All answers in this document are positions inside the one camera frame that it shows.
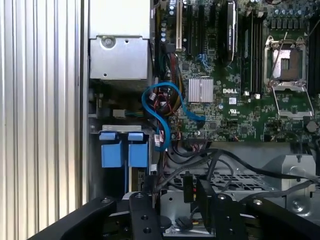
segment pcie slot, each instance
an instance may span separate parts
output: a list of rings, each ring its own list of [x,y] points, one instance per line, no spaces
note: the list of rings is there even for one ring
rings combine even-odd
[[[313,29],[319,18],[310,20],[310,29]],[[310,35],[309,44],[309,66],[308,66],[308,93],[310,96],[320,94],[320,24],[318,24]]]
[[[198,11],[198,51],[203,54],[205,51],[205,6],[200,5]]]
[[[182,51],[182,25],[183,25],[183,2],[182,0],[177,1],[176,6],[176,50]]]
[[[192,54],[192,27],[193,27],[193,6],[188,5],[186,8],[186,55]]]

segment silver heatsink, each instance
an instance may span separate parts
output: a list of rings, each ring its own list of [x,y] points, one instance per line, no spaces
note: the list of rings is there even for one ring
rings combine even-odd
[[[190,78],[188,87],[189,103],[212,103],[214,101],[213,78]]]

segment blue drive bay latch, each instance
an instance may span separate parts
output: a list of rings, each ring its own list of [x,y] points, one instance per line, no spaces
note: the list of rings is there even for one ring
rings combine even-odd
[[[103,168],[121,168],[128,159],[130,168],[146,168],[149,158],[148,136],[143,132],[102,132],[99,136]]]

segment black cable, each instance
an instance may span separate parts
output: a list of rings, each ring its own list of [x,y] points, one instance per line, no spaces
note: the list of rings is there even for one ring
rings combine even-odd
[[[210,182],[211,181],[211,178],[214,174],[214,171],[215,171],[215,168],[216,168],[216,165],[217,165],[217,162],[220,158],[220,156],[222,155],[222,152],[218,150],[218,152],[214,155],[213,159],[211,160],[210,162],[210,165],[209,165],[209,169],[208,169],[208,173],[206,175],[206,179]]]
[[[156,186],[155,192],[156,193],[159,192],[165,185],[167,185],[172,179],[174,179],[178,174],[180,174],[184,170],[193,169],[193,168],[196,168],[196,167],[201,166],[203,164],[206,164],[207,162],[209,162],[214,157],[216,152],[217,152],[216,150],[212,151],[211,154],[201,158],[200,160],[198,160],[196,162],[193,162],[193,163],[190,163],[190,164],[185,164],[185,165],[177,168],[173,173],[171,173],[169,175],[169,177],[167,177],[163,182],[161,182],[158,186]]]
[[[282,4],[285,0],[281,0],[281,1],[278,1],[276,3],[273,3],[273,0],[270,1],[266,1],[267,4],[269,5],[273,5],[273,6],[276,6],[276,5],[279,5],[279,4]]]
[[[168,182],[168,186],[171,186],[171,187],[174,187],[175,189],[178,189],[178,190],[184,190],[184,188],[182,186],[179,186],[175,183],[172,183],[172,182]]]
[[[182,152],[180,152],[179,150],[178,150],[178,141],[176,141],[176,144],[174,143],[174,142],[172,142],[172,149],[173,149],[173,151],[174,151],[174,153],[175,154],[177,154],[178,156],[180,156],[180,157],[182,157],[182,158],[190,158],[190,157],[192,157],[193,155],[195,155],[195,153],[194,152],[184,152],[184,153],[182,153]]]
[[[226,185],[223,187],[223,189],[221,190],[221,193],[223,193],[223,192],[225,192],[226,190],[228,190],[228,188],[229,188],[229,186],[230,186],[230,184],[232,183],[232,180],[233,180],[233,178],[234,178],[234,175],[235,175],[235,172],[234,172],[234,170],[233,170],[233,168],[231,167],[231,165],[229,164],[229,163],[227,163],[226,161],[224,161],[224,160],[222,160],[222,159],[217,159],[217,161],[215,161],[215,163],[217,163],[217,162],[221,162],[221,163],[223,163],[224,165],[226,165],[229,169],[230,169],[230,172],[231,172],[231,177],[230,177],[230,179],[228,180],[228,182],[226,183]],[[192,218],[194,217],[194,215],[196,214],[196,211],[199,209],[199,207],[197,206],[197,207],[195,207],[193,210],[192,210],[192,212],[191,212],[191,214],[190,214],[190,219],[192,220]]]
[[[225,192],[226,190],[228,190],[230,184],[232,183],[232,180],[234,179],[234,175],[235,175],[235,171],[233,170],[233,168],[231,167],[231,165],[229,163],[227,163],[224,160],[219,159],[218,162],[223,163],[224,165],[226,165],[229,170],[230,170],[230,179],[228,180],[228,182],[226,183],[226,185],[222,188],[221,193]]]
[[[198,157],[202,154],[214,153],[214,152],[217,152],[218,150],[221,150],[223,155],[226,155],[226,156],[234,159],[235,161],[237,161],[239,164],[241,164],[245,168],[247,168],[257,174],[269,176],[269,177],[276,178],[276,179],[301,179],[301,178],[303,178],[300,176],[282,174],[282,173],[277,173],[277,172],[272,172],[272,171],[267,171],[264,169],[256,168],[256,167],[251,166],[250,164],[246,163],[245,161],[243,161],[241,158],[239,158],[237,155],[233,154],[232,152],[227,151],[227,150],[223,150],[223,149],[218,149],[218,148],[208,148],[208,149],[200,150],[197,153],[195,153],[192,157],[190,157],[186,161],[184,161],[184,163],[185,164],[189,163],[192,160],[194,160],[196,157]]]
[[[245,203],[246,201],[253,198],[280,198],[292,194],[293,192],[299,191],[301,189],[308,188],[311,184],[314,184],[313,181],[308,180],[303,183],[297,184],[293,187],[290,187],[288,190],[285,191],[266,191],[254,193],[240,200],[240,203]]]
[[[183,164],[183,162],[180,162],[180,161],[176,161],[176,160],[174,160],[174,158],[173,158],[173,157],[171,157],[171,155],[170,155],[170,153],[169,153],[169,152],[166,152],[166,155],[167,155],[167,157],[168,157],[168,158],[169,158],[173,163],[178,164],[178,165]]]

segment ribbed aluminum panel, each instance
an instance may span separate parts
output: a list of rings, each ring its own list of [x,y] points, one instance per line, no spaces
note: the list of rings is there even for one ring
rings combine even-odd
[[[0,239],[80,205],[81,0],[0,0]]]
[[[212,103],[214,101],[214,80],[212,78],[190,78],[188,86],[189,103]]]

